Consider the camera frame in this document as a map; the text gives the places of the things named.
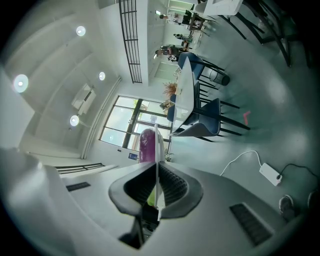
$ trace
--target recessed light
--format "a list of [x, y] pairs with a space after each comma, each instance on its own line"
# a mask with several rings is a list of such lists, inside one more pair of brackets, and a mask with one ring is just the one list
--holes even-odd
[[99, 79], [100, 79], [101, 81], [103, 81], [103, 80], [105, 80], [105, 78], [106, 78], [105, 72], [100, 72], [100, 73], [99, 73]]
[[77, 34], [79, 37], [84, 36], [85, 33], [86, 33], [86, 29], [85, 29], [84, 26], [78, 26], [78, 27], [76, 28], [76, 34]]
[[29, 79], [25, 74], [19, 74], [13, 81], [13, 87], [18, 93], [23, 93], [29, 84]]
[[77, 115], [73, 115], [70, 118], [70, 125], [77, 126], [79, 124], [79, 117]]

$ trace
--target charging cable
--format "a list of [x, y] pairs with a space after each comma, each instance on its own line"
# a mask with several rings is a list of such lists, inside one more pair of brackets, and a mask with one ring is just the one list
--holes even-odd
[[241, 157], [243, 154], [250, 153], [250, 152], [255, 152], [255, 153], [256, 153], [256, 156], [258, 157], [259, 165], [260, 165], [260, 167], [261, 167], [262, 165], [261, 165], [261, 162], [260, 162], [260, 158], [259, 158], [258, 152], [255, 151], [255, 150], [250, 150], [250, 151], [247, 151], [247, 152], [243, 152], [242, 154], [238, 155], [238, 156], [236, 157], [236, 159], [234, 159], [234, 160], [232, 160], [231, 162], [229, 162], [229, 163], [226, 165], [226, 167], [223, 169], [223, 172], [220, 174], [220, 176], [222, 176], [222, 175], [224, 174], [225, 170], [227, 169], [227, 167], [228, 167], [231, 163], [233, 163], [234, 161], [236, 161], [236, 160], [237, 160], [239, 157]]

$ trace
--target power outlet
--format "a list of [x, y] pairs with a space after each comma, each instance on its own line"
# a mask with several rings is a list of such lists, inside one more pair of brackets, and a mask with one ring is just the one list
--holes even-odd
[[279, 173], [267, 163], [264, 163], [261, 166], [260, 173], [264, 177], [266, 177], [274, 186], [277, 186], [282, 180], [282, 175], [280, 176], [279, 179], [277, 179], [277, 176], [279, 175]]

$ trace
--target chair backrest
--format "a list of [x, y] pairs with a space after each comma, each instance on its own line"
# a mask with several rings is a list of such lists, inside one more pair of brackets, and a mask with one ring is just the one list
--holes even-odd
[[184, 64], [185, 64], [187, 57], [189, 58], [192, 72], [194, 73], [195, 78], [198, 79], [200, 77], [202, 71], [204, 70], [205, 66], [198, 64], [198, 63], [192, 63], [192, 62], [195, 61], [195, 62], [202, 62], [203, 63], [203, 60], [192, 52], [183, 52], [180, 54], [179, 60], [178, 60], [178, 66], [181, 69], [184, 67]]
[[177, 97], [176, 94], [172, 94], [171, 97], [170, 97], [170, 101], [173, 102], [173, 103], [176, 103], [176, 97]]
[[[220, 99], [216, 98], [212, 100], [211, 102], [204, 105], [201, 109], [208, 113], [220, 116], [221, 115]], [[220, 120], [217, 120], [205, 115], [200, 115], [199, 123], [203, 124], [211, 132], [211, 134], [213, 134], [213, 136], [219, 134]]]
[[195, 123], [177, 134], [173, 134], [175, 137], [210, 137], [214, 136], [205, 125], [202, 123]]
[[174, 121], [174, 117], [175, 117], [175, 106], [171, 106], [168, 109], [168, 114], [166, 115], [166, 119], [168, 119], [168, 121], [173, 122]]

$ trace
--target blue sign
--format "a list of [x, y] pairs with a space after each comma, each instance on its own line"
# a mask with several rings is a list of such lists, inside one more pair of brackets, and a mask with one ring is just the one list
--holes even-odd
[[138, 155], [137, 155], [137, 154], [129, 153], [129, 158], [130, 158], [130, 159], [133, 159], [133, 160], [137, 160]]

